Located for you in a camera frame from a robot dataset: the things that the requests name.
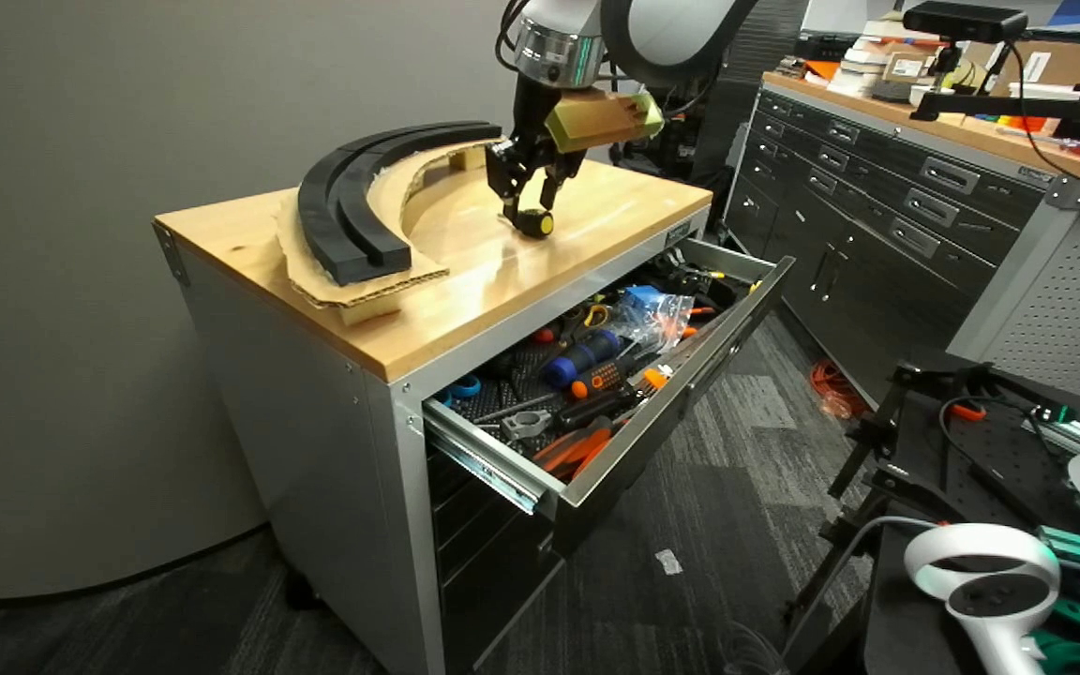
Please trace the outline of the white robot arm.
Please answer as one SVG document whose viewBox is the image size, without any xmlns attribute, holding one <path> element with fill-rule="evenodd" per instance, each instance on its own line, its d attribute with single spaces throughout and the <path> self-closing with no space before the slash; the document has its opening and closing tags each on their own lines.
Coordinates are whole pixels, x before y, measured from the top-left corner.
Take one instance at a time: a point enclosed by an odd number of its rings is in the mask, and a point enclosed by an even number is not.
<svg viewBox="0 0 1080 675">
<path fill-rule="evenodd" d="M 515 226 L 543 222 L 591 145 L 665 127 L 656 89 L 706 89 L 758 0 L 506 0 L 495 61 L 515 122 L 487 151 L 487 186 Z"/>
</svg>

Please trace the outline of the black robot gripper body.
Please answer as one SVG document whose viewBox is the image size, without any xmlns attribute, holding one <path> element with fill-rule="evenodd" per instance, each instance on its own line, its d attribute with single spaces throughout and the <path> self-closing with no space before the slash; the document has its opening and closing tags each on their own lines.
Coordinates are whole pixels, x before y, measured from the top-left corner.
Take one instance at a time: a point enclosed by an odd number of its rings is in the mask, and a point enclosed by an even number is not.
<svg viewBox="0 0 1080 675">
<path fill-rule="evenodd" d="M 550 86 L 516 86 L 515 89 L 515 127 L 506 140 L 482 151 L 487 186 L 500 194 L 502 214 L 521 214 L 521 190 L 531 172 L 543 172 L 540 210 L 556 207 L 558 186 L 580 170 L 580 151 L 558 151 L 548 115 L 563 100 Z"/>
</svg>

